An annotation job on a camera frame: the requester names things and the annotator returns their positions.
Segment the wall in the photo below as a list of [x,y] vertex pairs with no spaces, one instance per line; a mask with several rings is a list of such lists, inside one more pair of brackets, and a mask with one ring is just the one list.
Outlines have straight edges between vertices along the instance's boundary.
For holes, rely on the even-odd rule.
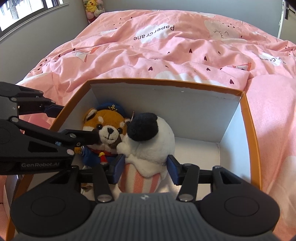
[[278,36],[282,0],[105,0],[106,11],[127,9],[187,10],[224,15]]
[[86,26],[82,0],[70,0],[70,4],[18,28],[0,41],[0,81],[21,81],[42,58],[74,39]]

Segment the red scarf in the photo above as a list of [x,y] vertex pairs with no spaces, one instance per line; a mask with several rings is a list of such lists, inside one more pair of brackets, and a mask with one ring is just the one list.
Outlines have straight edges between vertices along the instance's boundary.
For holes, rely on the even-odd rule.
[[96,153],[96,154],[101,154],[101,153],[104,153],[105,156],[116,156],[116,154],[112,154],[110,152],[107,152],[107,151],[100,151],[100,150],[94,150],[94,149],[91,149],[89,148],[92,152]]

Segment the pink bedsheet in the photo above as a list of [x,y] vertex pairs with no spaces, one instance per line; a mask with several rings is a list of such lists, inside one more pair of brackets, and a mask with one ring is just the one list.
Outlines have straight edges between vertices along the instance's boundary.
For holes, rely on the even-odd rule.
[[[42,59],[19,85],[42,90],[60,105],[93,78],[159,78],[246,90],[263,190],[281,207],[275,234],[289,240],[296,234],[295,53],[293,43],[219,15],[110,12]],[[53,122],[44,114],[24,119],[47,128]]]

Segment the black ear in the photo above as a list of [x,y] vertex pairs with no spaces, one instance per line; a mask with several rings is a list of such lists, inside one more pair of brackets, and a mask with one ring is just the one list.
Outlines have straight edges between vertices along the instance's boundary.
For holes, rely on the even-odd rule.
[[157,133],[157,115],[153,113],[137,114],[127,126],[127,134],[134,141],[148,141]]

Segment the plush toy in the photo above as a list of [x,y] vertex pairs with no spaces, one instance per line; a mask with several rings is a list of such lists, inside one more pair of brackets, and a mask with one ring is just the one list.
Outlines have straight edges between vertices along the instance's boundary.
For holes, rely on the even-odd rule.
[[90,0],[86,4],[86,10],[88,12],[95,12],[98,9],[97,5],[98,4],[97,4],[96,0]]
[[85,13],[89,23],[92,23],[105,12],[102,0],[90,0],[83,2],[85,6]]
[[116,158],[116,147],[126,134],[129,121],[130,119],[125,118],[124,109],[116,103],[105,103],[86,112],[83,130],[98,131],[100,141],[94,145],[75,148],[75,153],[83,156],[84,168]]
[[117,145],[125,169],[118,187],[122,192],[153,193],[167,175],[166,159],[175,152],[175,136],[168,123],[153,113],[135,115]]

